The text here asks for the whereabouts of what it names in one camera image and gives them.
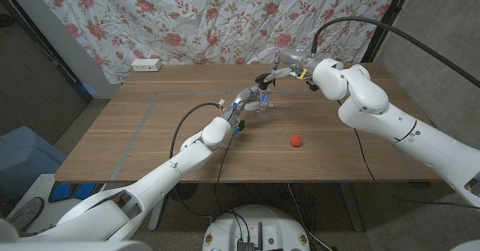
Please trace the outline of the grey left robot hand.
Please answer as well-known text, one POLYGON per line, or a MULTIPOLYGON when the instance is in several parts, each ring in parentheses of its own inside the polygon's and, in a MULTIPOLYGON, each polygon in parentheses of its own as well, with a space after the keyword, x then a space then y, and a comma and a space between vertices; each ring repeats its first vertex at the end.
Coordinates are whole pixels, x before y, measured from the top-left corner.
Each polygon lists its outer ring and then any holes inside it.
POLYGON ((260 112, 273 107, 270 103, 271 94, 270 89, 262 90, 259 86, 245 88, 238 93, 231 106, 223 111, 223 118, 231 127, 236 127, 241 121, 239 116, 243 111, 260 112))

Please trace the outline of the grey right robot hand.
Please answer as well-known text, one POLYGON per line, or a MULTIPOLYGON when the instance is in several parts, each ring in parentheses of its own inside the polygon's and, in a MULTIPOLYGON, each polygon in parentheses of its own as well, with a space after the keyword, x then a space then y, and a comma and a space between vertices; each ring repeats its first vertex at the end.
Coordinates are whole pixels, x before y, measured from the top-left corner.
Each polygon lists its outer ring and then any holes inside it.
POLYGON ((308 49, 286 49, 276 52, 272 62, 272 71, 262 82, 270 83, 288 76, 309 77, 322 59, 308 49))

